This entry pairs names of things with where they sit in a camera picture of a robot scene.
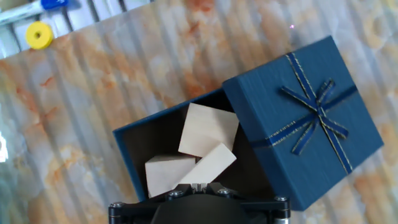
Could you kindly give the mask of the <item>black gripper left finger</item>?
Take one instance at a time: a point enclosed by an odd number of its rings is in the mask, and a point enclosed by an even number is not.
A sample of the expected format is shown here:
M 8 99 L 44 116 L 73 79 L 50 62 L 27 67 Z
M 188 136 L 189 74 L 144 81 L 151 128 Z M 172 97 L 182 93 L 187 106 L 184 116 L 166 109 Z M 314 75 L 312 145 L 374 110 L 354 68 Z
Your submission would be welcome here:
M 109 224 L 133 223 L 136 217 L 153 216 L 165 202 L 199 193 L 199 184 L 178 184 L 174 189 L 139 203 L 114 202 L 108 207 Z

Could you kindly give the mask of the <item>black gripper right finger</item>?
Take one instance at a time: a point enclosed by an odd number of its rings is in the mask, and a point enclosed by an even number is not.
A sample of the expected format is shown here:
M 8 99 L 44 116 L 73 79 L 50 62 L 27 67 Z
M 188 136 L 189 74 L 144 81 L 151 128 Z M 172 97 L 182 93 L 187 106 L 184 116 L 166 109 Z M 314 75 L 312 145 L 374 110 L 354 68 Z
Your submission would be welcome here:
M 275 196 L 272 199 L 245 197 L 236 190 L 222 186 L 219 182 L 198 184 L 198 193 L 234 200 L 247 212 L 264 212 L 267 215 L 267 223 L 290 223 L 290 199 L 285 196 Z

